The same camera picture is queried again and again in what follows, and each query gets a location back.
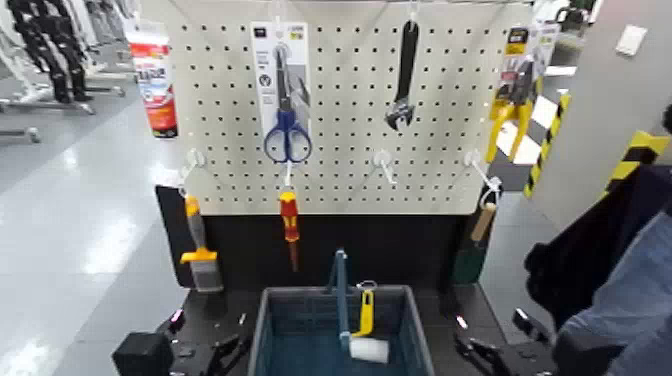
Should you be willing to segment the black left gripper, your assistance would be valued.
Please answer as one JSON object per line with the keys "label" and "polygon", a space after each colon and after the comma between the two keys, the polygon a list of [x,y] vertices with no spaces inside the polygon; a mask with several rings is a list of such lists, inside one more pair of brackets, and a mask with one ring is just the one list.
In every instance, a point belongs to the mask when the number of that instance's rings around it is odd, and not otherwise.
{"label": "black left gripper", "polygon": [[173,344],[173,374],[185,376],[225,376],[250,351],[253,336],[236,336],[227,352],[216,352],[213,345],[189,342]]}

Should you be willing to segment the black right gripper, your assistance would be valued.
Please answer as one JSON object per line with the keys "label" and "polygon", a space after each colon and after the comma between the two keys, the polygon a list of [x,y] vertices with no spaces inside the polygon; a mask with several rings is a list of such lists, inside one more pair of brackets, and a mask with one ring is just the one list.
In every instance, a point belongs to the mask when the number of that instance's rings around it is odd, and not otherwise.
{"label": "black right gripper", "polygon": [[485,376],[534,376],[546,372],[546,349],[538,343],[505,345],[495,356],[494,347],[482,340],[454,335],[458,354]]}

